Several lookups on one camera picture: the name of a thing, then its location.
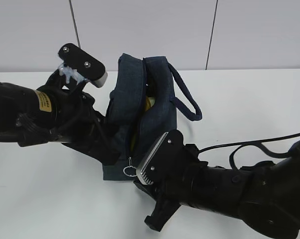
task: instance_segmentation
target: zipper pull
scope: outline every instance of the zipper pull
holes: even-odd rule
[[[129,166],[126,166],[123,169],[123,173],[128,177],[134,178],[136,177],[136,167],[132,165],[132,158],[129,157],[128,159],[129,159]]]

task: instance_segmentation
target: white wall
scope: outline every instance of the white wall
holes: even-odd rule
[[[117,69],[125,52],[179,70],[300,68],[300,0],[72,0],[84,50]],[[0,72],[53,71],[76,43],[68,0],[0,0]]]
[[[300,0],[219,0],[208,69],[300,68]]]
[[[67,0],[0,0],[0,72],[53,71],[75,41]]]

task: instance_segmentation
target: metal ring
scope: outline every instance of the metal ring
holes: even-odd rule
[[[128,168],[133,168],[135,169],[135,174],[127,174],[125,171],[128,169]],[[131,178],[134,178],[136,177],[136,167],[130,165],[130,166],[126,166],[124,169],[123,169],[123,173],[128,176],[128,177],[131,177]]]

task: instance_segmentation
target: yellow object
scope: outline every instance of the yellow object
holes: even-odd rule
[[[149,97],[145,97],[145,107],[144,107],[144,112],[147,112],[149,109],[151,109],[152,104],[151,101],[149,99]],[[136,132],[134,133],[132,139],[131,139],[131,145],[130,145],[130,150],[133,151],[134,146],[135,146],[135,142],[136,142]]]
[[[40,91],[34,91],[34,92],[36,93],[39,100],[39,109],[45,112],[52,112],[51,102],[48,95]]]

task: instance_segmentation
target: zipper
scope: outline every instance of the zipper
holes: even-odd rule
[[[135,173],[128,174],[128,173],[126,173],[126,170],[131,169],[131,168],[136,170],[136,167],[133,166],[133,164],[132,164],[132,157],[133,157],[133,153],[135,152],[135,149],[137,147],[138,140],[140,137],[141,117],[143,115],[143,110],[144,110],[144,105],[145,105],[147,71],[146,71],[146,64],[145,64],[144,59],[142,60],[142,65],[143,65],[143,83],[142,83],[143,85],[142,85],[141,104],[137,111],[137,117],[136,117],[134,123],[132,123],[130,125],[127,136],[125,138],[125,157],[126,157],[126,160],[128,160],[129,165],[123,169],[123,173],[128,177],[136,177]],[[130,148],[131,148],[131,141],[132,141],[133,133],[136,133],[136,138],[135,138],[134,148],[131,151]]]

